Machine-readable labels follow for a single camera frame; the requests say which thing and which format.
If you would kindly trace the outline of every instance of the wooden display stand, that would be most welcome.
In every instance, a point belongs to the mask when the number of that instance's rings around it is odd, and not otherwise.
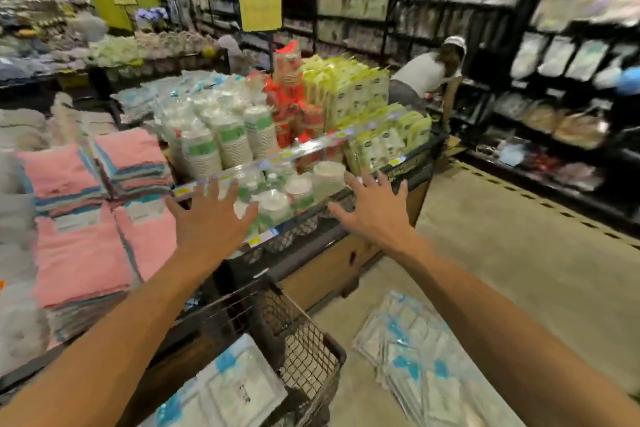
[[[406,207],[413,226],[418,220],[429,182],[409,192]],[[360,275],[380,255],[381,250],[377,246],[347,235],[284,278],[280,286],[302,309],[316,310],[326,300],[355,290]],[[213,346],[211,338],[201,335],[149,368],[120,418],[118,427],[137,427],[187,380],[215,359]]]

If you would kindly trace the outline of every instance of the floor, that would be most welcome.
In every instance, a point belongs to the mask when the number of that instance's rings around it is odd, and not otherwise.
[[[507,296],[627,392],[640,389],[640,252],[516,192],[454,168],[431,185],[417,228],[436,252]],[[424,297],[381,259],[315,319],[347,350],[334,427],[412,425],[351,343],[390,289]]]

